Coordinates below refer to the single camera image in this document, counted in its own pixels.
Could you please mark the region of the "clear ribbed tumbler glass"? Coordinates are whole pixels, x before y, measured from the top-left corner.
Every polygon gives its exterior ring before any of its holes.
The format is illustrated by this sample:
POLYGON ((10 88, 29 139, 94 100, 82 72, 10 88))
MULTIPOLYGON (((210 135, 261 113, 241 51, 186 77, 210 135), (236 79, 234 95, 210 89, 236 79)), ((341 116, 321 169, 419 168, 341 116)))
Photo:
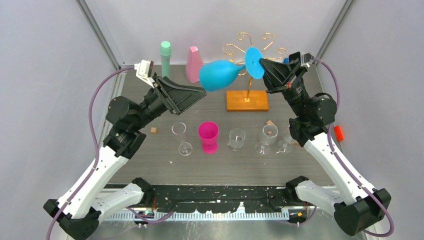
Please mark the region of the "clear ribbed tumbler glass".
POLYGON ((241 128, 233 128, 229 132, 228 145, 232 151, 239 151, 245 143, 246 133, 241 128))

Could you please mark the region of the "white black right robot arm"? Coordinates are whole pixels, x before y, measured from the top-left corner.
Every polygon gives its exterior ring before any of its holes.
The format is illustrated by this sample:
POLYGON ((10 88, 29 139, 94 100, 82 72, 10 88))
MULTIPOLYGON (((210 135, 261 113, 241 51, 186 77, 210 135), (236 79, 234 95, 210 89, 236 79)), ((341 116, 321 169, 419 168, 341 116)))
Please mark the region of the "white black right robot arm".
POLYGON ((368 233, 374 224, 387 218, 390 236, 394 222, 388 213, 390 193, 377 189, 349 162, 332 138, 339 100, 325 92, 310 96, 303 76, 309 62, 318 58, 310 54, 294 53, 288 62, 261 58, 263 81, 269 94, 281 93, 295 114, 289 120, 291 137, 311 154, 337 187, 337 192, 318 186, 305 176, 285 185, 285 198, 291 205, 310 203, 333 215, 339 228, 349 236, 368 233))

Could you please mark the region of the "blue wine glass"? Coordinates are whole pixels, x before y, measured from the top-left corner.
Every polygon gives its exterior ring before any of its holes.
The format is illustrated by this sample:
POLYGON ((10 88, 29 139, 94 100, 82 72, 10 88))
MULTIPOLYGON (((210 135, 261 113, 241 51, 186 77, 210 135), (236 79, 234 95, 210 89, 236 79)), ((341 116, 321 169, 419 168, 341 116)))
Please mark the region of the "blue wine glass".
POLYGON ((215 92, 230 86, 241 70, 253 79, 261 79, 265 70, 261 65, 263 54, 256 47, 249 47, 244 54, 244 63, 237 65, 229 60, 216 60, 206 63, 200 68, 199 82, 207 92, 215 92))

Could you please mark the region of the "pink wine glass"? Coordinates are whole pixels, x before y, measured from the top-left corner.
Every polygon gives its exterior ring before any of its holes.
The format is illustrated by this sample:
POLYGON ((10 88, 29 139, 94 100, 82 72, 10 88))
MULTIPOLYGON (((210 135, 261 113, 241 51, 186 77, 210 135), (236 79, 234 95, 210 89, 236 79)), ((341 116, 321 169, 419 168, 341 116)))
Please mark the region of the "pink wine glass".
POLYGON ((202 151, 206 154, 214 154, 218 150, 218 125, 213 121, 205 121, 199 125, 197 133, 202 151))

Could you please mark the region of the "clear flute glass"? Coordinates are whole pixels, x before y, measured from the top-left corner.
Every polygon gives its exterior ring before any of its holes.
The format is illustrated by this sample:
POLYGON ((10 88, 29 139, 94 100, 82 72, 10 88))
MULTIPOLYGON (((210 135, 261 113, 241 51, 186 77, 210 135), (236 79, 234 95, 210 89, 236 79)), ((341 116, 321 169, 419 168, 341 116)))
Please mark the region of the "clear flute glass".
POLYGON ((179 142, 178 152, 182 156, 189 156, 193 151, 193 146, 187 141, 187 126, 183 122, 176 122, 172 125, 171 131, 179 142))

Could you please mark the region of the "clear wine glass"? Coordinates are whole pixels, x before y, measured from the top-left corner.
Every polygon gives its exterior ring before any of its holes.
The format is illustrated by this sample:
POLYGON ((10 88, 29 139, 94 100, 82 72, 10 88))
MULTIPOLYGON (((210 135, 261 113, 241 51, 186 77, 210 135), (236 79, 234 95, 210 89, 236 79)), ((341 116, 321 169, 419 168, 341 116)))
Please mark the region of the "clear wine glass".
POLYGON ((265 125, 259 134, 259 141, 255 144, 255 151, 259 155, 267 155, 270 145, 274 144, 278 136, 278 128, 274 124, 265 125))
POLYGON ((287 127, 282 136, 282 140, 280 140, 277 144, 277 154, 288 154, 292 150, 292 136, 290 134, 290 129, 287 127))

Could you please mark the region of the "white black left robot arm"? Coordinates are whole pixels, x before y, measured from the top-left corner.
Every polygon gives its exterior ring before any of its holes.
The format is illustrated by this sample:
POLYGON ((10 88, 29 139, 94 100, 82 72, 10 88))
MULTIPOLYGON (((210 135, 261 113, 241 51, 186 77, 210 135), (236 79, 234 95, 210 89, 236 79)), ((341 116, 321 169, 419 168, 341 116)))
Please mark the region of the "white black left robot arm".
POLYGON ((148 207, 153 202, 154 188, 140 177, 105 198, 97 196, 146 139, 142 128, 165 112, 182 114, 207 94, 202 87, 180 85, 168 77, 153 75, 143 81, 149 91, 141 103, 124 96, 109 103, 106 120, 112 127, 102 145, 95 146, 92 164, 62 197, 49 199, 43 206, 75 240, 89 238, 102 221, 126 207, 148 207))

